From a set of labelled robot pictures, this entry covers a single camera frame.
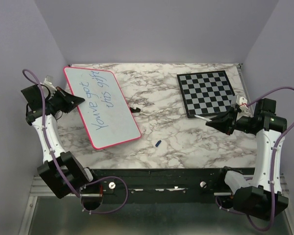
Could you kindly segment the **blue whiteboard marker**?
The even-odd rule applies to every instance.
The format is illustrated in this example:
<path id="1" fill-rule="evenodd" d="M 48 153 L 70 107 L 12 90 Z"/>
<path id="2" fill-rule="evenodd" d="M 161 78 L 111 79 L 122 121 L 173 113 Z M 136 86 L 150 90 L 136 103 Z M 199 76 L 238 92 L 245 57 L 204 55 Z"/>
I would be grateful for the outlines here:
<path id="1" fill-rule="evenodd" d="M 205 118 L 205 117 L 202 117 L 202 116 L 199 116 L 199 115 L 194 115 L 194 117 L 199 118 L 201 120 L 204 120 L 206 122 L 211 122 L 212 121 L 211 119 L 208 119 L 208 118 Z"/>

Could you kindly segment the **pink framed whiteboard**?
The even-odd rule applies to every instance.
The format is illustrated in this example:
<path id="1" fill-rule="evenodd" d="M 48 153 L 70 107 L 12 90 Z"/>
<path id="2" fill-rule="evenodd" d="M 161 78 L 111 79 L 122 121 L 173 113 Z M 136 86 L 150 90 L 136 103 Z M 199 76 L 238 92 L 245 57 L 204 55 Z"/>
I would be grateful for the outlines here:
<path id="1" fill-rule="evenodd" d="M 111 71 L 65 67 L 64 75 L 72 95 L 84 99 L 77 109 L 94 149 L 105 149 L 142 136 Z"/>

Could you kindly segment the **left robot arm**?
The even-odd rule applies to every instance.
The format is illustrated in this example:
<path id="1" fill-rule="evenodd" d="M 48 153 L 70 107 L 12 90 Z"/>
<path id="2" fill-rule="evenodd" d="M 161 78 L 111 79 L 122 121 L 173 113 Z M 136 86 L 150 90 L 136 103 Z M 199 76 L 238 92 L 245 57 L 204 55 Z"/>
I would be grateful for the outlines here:
<path id="1" fill-rule="evenodd" d="M 37 168 L 39 176 L 59 198 L 72 193 L 68 184 L 75 191 L 82 187 L 87 193 L 98 190 L 99 182 L 89 168 L 84 168 L 70 151 L 65 151 L 60 136 L 56 114 L 69 113 L 85 101 L 81 97 L 67 93 L 60 87 L 53 88 L 53 93 L 44 100 L 38 85 L 21 90 L 27 100 L 26 121 L 36 130 L 42 150 L 43 164 Z"/>

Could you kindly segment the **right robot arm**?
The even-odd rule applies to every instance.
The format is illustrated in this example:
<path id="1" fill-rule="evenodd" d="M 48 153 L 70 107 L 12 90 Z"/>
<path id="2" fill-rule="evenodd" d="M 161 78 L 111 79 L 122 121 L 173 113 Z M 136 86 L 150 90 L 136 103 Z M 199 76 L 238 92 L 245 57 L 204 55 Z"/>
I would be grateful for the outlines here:
<path id="1" fill-rule="evenodd" d="M 263 98 L 257 101 L 254 115 L 248 111 L 247 99 L 236 95 L 226 112 L 207 122 L 222 133 L 231 135 L 235 130 L 253 134 L 257 140 L 257 158 L 251 180 L 246 180 L 239 169 L 225 166 L 216 179 L 216 187 L 222 192 L 232 192 L 234 210 L 265 221 L 287 208 L 289 200 L 282 196 L 280 185 L 280 152 L 287 129 L 287 120 L 275 113 L 276 101 Z"/>

